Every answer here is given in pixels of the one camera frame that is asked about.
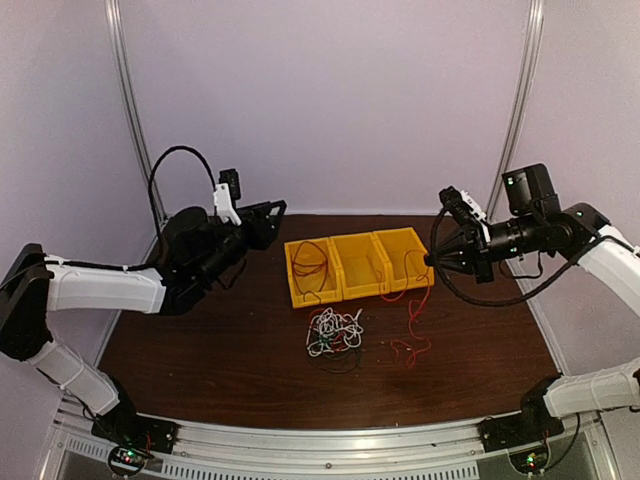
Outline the yellow three-compartment bin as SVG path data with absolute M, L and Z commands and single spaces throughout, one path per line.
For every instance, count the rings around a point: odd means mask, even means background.
M 295 309 L 372 296 L 391 298 L 435 284 L 427 249 L 411 227 L 284 244 Z

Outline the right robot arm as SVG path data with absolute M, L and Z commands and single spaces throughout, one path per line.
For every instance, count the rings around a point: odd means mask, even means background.
M 441 210 L 430 231 L 427 266 L 462 301 L 485 308 L 524 303 L 548 289 L 577 266 L 602 282 L 633 312 L 639 310 L 639 249 L 610 220 L 588 203 L 562 208 L 547 167 L 533 164 L 506 172 L 502 182 L 510 219 L 492 223 L 477 202 L 453 186 L 440 191 Z M 500 262 L 529 253 L 560 255 L 564 264 L 529 292 L 504 300 L 473 298 L 455 286 L 452 272 L 479 284 L 494 279 Z M 639 410 L 639 362 L 587 374 L 544 380 L 523 398 L 513 419 L 519 440 L 535 440 L 551 418 L 589 411 Z

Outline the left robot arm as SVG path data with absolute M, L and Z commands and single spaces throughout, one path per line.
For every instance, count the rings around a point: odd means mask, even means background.
M 223 274 L 251 250 L 277 239 L 287 204 L 262 202 L 210 216 L 189 207 L 161 234 L 165 253 L 147 265 L 115 266 L 48 256 L 41 245 L 23 247 L 1 283 L 1 352 L 27 362 L 76 396 L 123 444 L 137 442 L 144 424 L 114 379 L 85 363 L 47 326 L 50 312 L 120 310 L 178 316 L 189 312 Z

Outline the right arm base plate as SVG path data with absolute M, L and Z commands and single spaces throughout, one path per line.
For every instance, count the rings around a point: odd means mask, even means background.
M 563 433 L 564 425 L 554 418 L 530 422 L 522 413 L 517 413 L 485 418 L 477 429 L 484 451 L 490 453 L 542 442 L 547 436 Z

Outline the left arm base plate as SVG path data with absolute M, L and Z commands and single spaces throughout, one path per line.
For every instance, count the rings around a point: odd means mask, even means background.
M 147 416 L 137 416 L 132 424 L 117 427 L 110 426 L 104 418 L 99 418 L 91 427 L 93 436 L 143 452 L 166 454 L 173 451 L 177 431 L 178 425 L 175 422 Z

